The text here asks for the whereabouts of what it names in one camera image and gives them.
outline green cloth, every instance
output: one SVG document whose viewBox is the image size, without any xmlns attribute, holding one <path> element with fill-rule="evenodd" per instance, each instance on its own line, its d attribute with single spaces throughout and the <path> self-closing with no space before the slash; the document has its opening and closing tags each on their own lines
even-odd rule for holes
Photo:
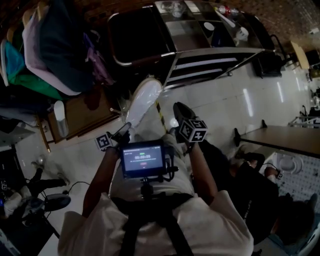
<svg viewBox="0 0 320 256">
<path fill-rule="evenodd" d="M 48 97 L 63 100 L 58 90 L 26 69 L 21 53 L 8 41 L 5 42 L 5 61 L 8 81 Z"/>
</svg>

